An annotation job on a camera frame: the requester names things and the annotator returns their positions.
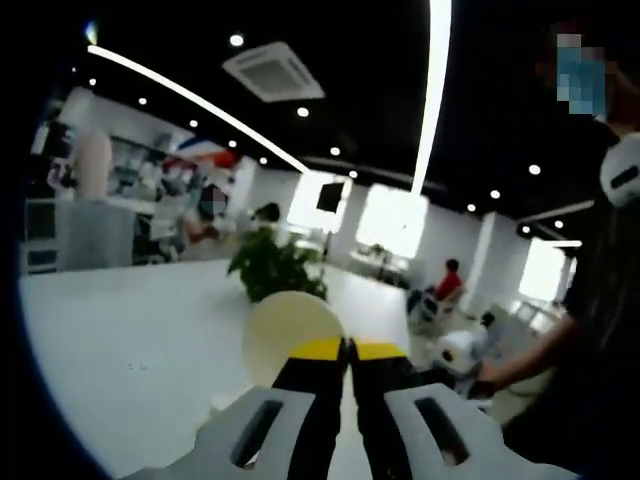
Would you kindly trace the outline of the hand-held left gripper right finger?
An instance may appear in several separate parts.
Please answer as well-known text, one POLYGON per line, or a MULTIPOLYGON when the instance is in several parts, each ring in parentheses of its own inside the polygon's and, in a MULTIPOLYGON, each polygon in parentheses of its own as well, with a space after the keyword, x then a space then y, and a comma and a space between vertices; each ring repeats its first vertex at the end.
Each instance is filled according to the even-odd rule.
POLYGON ((425 384, 393 343, 352 339, 358 429, 375 479, 562 479, 510 450, 500 426, 442 383, 425 384))

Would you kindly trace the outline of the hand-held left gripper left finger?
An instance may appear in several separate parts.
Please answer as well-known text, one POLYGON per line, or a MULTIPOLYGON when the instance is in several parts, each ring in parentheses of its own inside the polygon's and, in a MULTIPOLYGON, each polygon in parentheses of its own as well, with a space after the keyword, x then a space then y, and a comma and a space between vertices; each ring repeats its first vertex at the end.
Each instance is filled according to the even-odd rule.
POLYGON ((198 430, 194 447, 130 479, 325 479, 340 430, 345 339, 295 348, 273 385, 254 387, 198 430))

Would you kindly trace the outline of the person's right hand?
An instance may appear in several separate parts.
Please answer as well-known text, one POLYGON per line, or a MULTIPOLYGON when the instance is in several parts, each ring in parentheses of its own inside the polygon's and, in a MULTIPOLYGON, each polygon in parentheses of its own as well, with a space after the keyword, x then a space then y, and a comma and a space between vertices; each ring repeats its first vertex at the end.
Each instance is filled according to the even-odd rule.
POLYGON ((478 376, 469 390, 471 399, 486 399, 511 383, 508 370, 496 366, 490 360, 480 363, 478 376))

